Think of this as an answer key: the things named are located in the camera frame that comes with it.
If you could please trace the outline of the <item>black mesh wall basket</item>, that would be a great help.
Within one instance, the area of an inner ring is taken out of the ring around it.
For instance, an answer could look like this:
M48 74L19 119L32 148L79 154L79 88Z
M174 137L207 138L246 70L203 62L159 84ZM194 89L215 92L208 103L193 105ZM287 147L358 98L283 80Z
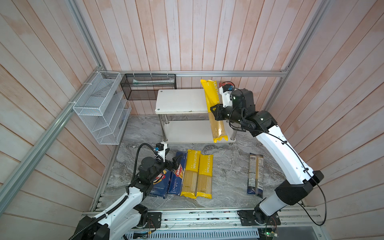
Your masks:
M120 86L129 101L156 100L158 90L177 89L174 74L124 74Z

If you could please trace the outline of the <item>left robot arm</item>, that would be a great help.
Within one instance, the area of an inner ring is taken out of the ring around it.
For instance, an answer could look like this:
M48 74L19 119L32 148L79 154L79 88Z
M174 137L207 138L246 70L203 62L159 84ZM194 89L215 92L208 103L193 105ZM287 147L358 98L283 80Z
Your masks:
M169 152L167 143L157 143L153 148L143 143L139 146L134 173L126 192L108 208L94 217L83 217L70 237L71 240L120 240L126 239L131 229L146 229L149 236L156 230L148 217L148 208L141 202L150 194L156 178L164 170L176 171L181 157L166 159Z

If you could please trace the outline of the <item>aluminium mounting rail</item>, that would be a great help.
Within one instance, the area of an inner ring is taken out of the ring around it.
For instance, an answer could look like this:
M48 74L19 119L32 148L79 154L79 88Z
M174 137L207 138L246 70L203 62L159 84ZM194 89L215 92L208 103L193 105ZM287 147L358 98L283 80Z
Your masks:
M299 205L287 206L277 211L280 217L279 226L242 226L239 210L252 209L181 209L181 210L149 210L161 212L162 223L157 231L197 230L197 229L235 229L235 228L274 228L315 226L323 220L315 207L302 208Z

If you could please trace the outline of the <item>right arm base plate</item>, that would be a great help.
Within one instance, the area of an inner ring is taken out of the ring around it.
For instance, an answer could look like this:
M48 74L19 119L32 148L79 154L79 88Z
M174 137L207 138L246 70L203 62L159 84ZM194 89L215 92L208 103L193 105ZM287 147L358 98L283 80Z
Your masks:
M279 226L281 225L280 217L277 213L266 216L263 212L255 210L239 210L237 211L242 226Z

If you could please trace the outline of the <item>yellow Pastatime spaghetti bag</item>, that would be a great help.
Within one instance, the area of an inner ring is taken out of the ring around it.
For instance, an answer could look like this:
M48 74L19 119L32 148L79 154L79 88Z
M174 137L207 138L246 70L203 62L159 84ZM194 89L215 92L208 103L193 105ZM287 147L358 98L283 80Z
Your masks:
M212 199L213 158L213 155L200 157L197 197Z
M212 136L214 143L217 143L224 139L228 140L228 135L225 130L223 121L217 121L214 114L211 112L211 107L220 104L220 98L217 88L217 82L212 80L201 80L201 84L205 91L205 98L207 103L207 110L209 113L209 121L212 130Z
M196 199L201 151L188 150L181 196Z

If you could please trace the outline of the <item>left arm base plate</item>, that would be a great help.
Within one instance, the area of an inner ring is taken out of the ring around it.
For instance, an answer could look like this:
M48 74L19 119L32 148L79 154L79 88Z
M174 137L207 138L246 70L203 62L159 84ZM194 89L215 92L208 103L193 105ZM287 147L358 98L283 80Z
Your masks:
M161 227L162 213L149 212L141 215L140 221L134 229L158 229Z

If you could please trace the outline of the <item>blue Barilla rigatoni box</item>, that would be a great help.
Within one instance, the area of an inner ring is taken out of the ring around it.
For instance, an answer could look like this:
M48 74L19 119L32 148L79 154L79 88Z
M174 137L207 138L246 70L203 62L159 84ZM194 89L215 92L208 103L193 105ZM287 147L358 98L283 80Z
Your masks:
M165 199L169 189L171 175L171 171L167 169L163 170L153 181L154 186L149 196Z

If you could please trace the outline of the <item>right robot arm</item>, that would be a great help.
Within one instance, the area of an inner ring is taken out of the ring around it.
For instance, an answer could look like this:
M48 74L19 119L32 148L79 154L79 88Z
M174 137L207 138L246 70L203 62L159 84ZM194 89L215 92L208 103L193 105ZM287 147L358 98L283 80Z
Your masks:
M321 171L314 171L302 160L269 112L256 111L251 91L226 84L215 91L214 99L218 102L209 110L215 120L228 121L230 125L238 124L234 130L249 132L257 138L285 174L286 180L275 189L274 194L254 208L251 219L258 225L267 225L276 212L308 196L324 179L324 175Z

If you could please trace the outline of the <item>white two-tier shelf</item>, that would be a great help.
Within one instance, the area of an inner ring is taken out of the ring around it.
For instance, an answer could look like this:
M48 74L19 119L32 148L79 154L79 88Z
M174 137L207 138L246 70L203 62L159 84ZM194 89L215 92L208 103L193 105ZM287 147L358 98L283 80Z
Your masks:
M155 113L168 144L213 144L203 89L159 90Z

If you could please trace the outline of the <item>dark blue spaghetti bag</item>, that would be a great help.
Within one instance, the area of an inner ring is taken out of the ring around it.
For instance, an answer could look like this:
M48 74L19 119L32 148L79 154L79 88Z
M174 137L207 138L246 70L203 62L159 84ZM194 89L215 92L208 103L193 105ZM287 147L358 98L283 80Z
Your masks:
M247 194L263 198L264 156L250 153Z

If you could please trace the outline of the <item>blue Barilla spaghetti box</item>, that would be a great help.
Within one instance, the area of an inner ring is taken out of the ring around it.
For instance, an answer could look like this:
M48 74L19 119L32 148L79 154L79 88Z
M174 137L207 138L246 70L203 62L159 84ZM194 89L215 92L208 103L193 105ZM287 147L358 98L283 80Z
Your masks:
M176 153L176 157L180 157L180 164L178 169L171 174L168 194L173 195L180 195L182 192L183 187L183 179L184 179L184 173L187 163L187 152L180 152L178 151Z

